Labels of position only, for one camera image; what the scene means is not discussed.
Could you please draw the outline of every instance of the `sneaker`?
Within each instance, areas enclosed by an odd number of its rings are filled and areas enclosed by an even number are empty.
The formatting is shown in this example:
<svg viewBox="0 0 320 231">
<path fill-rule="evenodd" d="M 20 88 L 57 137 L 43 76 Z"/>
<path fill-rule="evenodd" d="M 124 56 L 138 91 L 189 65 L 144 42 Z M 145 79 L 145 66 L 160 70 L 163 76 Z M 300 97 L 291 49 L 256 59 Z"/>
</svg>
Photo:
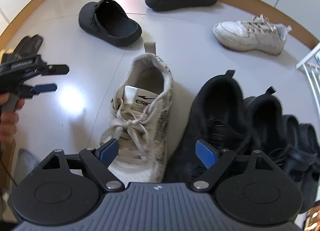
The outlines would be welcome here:
<svg viewBox="0 0 320 231">
<path fill-rule="evenodd" d="M 161 182 L 167 162 L 165 133 L 172 101 L 172 75 L 156 56 L 154 42 L 145 43 L 111 100 L 111 122 L 100 145 L 119 141 L 119 154 L 109 170 L 125 185 Z"/>
<path fill-rule="evenodd" d="M 190 185 L 204 171 L 196 156 L 196 142 L 206 141 L 218 150 L 232 149 L 244 154 L 250 141 L 244 119 L 241 88 L 228 70 L 207 81 L 192 103 L 189 122 L 175 153 L 167 165 L 164 182 Z"/>
<path fill-rule="evenodd" d="M 305 172 L 316 161 L 317 152 L 303 140 L 299 122 L 294 115 L 283 115 L 282 121 L 290 145 L 282 170 L 301 189 Z"/>
<path fill-rule="evenodd" d="M 261 150 L 278 166 L 283 165 L 288 144 L 282 123 L 282 107 L 270 87 L 258 97 L 244 99 L 247 123 L 252 131 L 252 150 Z"/>
<path fill-rule="evenodd" d="M 300 214 L 310 210 L 313 207 L 317 197 L 317 190 L 320 179 L 320 147 L 317 140 L 316 130 L 311 124 L 300 124 L 301 139 L 305 146 L 309 147 L 311 152 L 317 154 L 314 164 L 306 171 L 301 192 L 303 195 L 303 203 Z"/>
<path fill-rule="evenodd" d="M 217 40 L 227 48 L 238 51 L 259 50 L 278 55 L 284 48 L 288 28 L 272 24 L 263 15 L 253 21 L 223 21 L 212 30 Z"/>
</svg>

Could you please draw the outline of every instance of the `floor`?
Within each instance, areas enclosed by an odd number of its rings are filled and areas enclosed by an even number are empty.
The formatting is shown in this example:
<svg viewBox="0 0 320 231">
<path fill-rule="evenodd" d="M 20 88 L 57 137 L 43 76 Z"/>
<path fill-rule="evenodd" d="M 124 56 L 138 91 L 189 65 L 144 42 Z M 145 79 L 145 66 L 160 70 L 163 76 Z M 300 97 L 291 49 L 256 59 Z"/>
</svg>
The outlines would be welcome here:
<svg viewBox="0 0 320 231">
<path fill-rule="evenodd" d="M 157 54 L 170 67 L 174 99 L 168 128 L 169 153 L 183 134 L 193 98 L 211 77 L 236 70 L 234 78 L 244 97 L 260 95 L 271 85 L 283 113 L 319 130 L 315 102 L 306 77 L 295 65 L 310 50 L 289 36 L 279 56 L 251 51 L 238 53 L 221 46 L 212 27 L 223 20 L 247 20 L 252 14 L 217 3 L 156 13 L 144 0 L 116 0 L 142 27 L 141 38 L 128 47 L 115 47 L 85 33 L 78 25 L 81 7 L 99 0 L 46 0 L 23 24 L 8 45 L 14 48 L 26 35 L 44 37 L 39 51 L 51 64 L 68 64 L 66 76 L 37 77 L 29 84 L 57 83 L 55 93 L 28 100 L 19 112 L 17 149 L 25 147 L 43 159 L 53 149 L 66 154 L 99 146 L 109 123 L 109 101 L 134 57 L 144 52 L 144 41 L 155 41 Z"/>
</svg>

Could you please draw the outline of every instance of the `human hand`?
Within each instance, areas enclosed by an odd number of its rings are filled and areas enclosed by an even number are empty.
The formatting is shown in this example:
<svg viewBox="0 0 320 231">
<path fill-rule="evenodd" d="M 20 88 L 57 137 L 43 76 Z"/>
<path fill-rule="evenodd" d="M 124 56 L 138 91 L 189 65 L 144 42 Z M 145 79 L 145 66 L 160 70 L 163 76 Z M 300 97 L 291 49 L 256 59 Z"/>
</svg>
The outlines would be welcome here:
<svg viewBox="0 0 320 231">
<path fill-rule="evenodd" d="M 0 105 L 5 104 L 9 100 L 9 93 L 0 94 Z M 20 110 L 24 105 L 24 99 L 20 99 L 17 103 L 16 110 Z M 16 124 L 19 116 L 15 112 L 3 112 L 0 116 L 0 142 L 7 144 L 13 143 L 13 136 L 17 132 Z"/>
</svg>

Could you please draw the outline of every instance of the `white rubber sole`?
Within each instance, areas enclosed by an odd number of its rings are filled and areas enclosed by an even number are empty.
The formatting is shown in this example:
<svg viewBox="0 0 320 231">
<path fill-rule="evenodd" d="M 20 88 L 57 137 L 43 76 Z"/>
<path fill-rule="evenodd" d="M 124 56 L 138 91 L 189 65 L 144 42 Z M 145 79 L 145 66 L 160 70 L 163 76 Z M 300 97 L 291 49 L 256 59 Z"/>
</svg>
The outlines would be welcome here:
<svg viewBox="0 0 320 231">
<path fill-rule="evenodd" d="M 227 48 L 233 49 L 233 50 L 237 50 L 237 51 L 241 51 L 241 52 L 258 50 L 258 51 L 262 51 L 262 52 L 265 52 L 268 54 L 273 54 L 273 55 L 279 55 L 281 53 L 281 51 L 283 50 L 283 48 L 282 49 L 271 48 L 271 47 L 265 46 L 265 45 L 256 45 L 256 44 L 245 44 L 244 45 L 244 44 L 240 44 L 238 42 L 234 42 L 234 41 L 220 35 L 219 32 L 216 30 L 215 26 L 213 27 L 212 32 L 220 44 L 222 44 L 223 46 L 225 46 Z"/>
</svg>

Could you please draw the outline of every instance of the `white sneaker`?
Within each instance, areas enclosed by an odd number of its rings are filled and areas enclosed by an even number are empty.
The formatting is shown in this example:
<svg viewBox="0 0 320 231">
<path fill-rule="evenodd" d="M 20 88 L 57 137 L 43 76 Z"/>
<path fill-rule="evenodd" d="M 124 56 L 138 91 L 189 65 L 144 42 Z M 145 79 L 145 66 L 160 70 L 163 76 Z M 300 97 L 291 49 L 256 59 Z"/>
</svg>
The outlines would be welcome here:
<svg viewBox="0 0 320 231">
<path fill-rule="evenodd" d="M 238 50 L 260 50 L 280 54 L 288 37 L 283 24 L 272 24 L 263 15 L 253 21 L 223 21 L 212 30 L 217 40 L 225 47 Z"/>
<path fill-rule="evenodd" d="M 161 182 L 167 164 L 165 133 L 172 100 L 172 75 L 156 56 L 154 42 L 145 43 L 111 100 L 111 122 L 100 144 L 119 141 L 119 154 L 109 170 L 125 185 Z"/>
</svg>

